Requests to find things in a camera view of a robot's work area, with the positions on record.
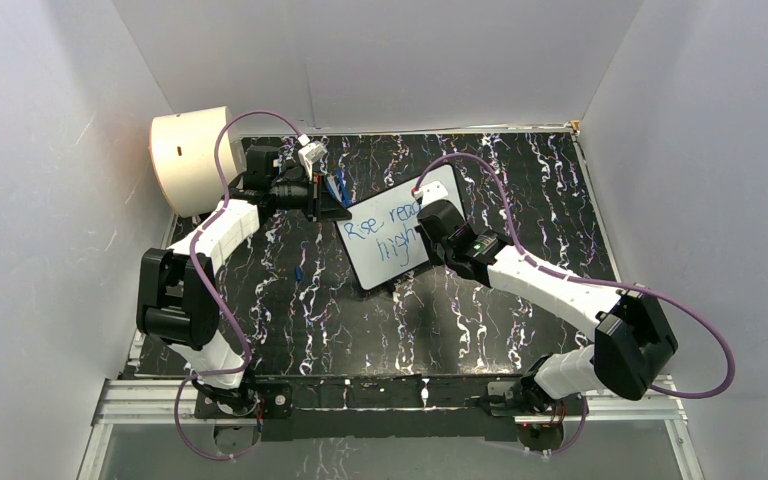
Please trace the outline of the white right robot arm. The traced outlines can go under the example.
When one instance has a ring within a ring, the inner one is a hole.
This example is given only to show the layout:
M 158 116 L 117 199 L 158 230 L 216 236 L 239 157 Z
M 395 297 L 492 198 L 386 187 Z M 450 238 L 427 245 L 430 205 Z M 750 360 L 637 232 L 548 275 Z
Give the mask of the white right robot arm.
M 541 357 L 509 391 L 492 395 L 510 407 L 550 413 L 562 399 L 607 389 L 639 400 L 672 358 L 678 342 L 658 299 L 638 287 L 594 285 L 520 253 L 492 229 L 477 232 L 448 200 L 421 208 L 417 230 L 429 260 L 458 276 L 517 295 L 572 325 L 589 345 Z

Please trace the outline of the black framed whiteboard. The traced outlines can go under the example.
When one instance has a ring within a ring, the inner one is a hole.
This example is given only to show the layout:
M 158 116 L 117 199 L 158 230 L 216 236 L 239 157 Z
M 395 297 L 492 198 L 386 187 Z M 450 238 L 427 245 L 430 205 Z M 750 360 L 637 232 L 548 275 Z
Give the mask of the black framed whiteboard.
M 336 229 L 359 285 L 371 290 L 429 262 L 418 232 L 413 177 L 349 207 Z

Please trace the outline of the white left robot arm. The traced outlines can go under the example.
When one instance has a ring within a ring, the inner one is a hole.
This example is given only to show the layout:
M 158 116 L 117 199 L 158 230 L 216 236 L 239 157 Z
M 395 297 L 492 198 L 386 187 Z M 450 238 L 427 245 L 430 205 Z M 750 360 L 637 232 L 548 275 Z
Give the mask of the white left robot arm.
M 278 149 L 249 148 L 245 170 L 226 178 L 210 216 L 183 240 L 149 249 L 141 259 L 138 331 L 182 356 L 194 384 L 220 392 L 220 403 L 235 416 L 254 411 L 259 391 L 244 380 L 252 358 L 248 341 L 236 353 L 219 330 L 220 317 L 231 311 L 216 274 L 278 211 L 297 210 L 311 222 L 350 219 L 334 178 L 315 170 L 326 152 L 323 142 L 312 141 L 300 148 L 296 164 L 282 167 Z

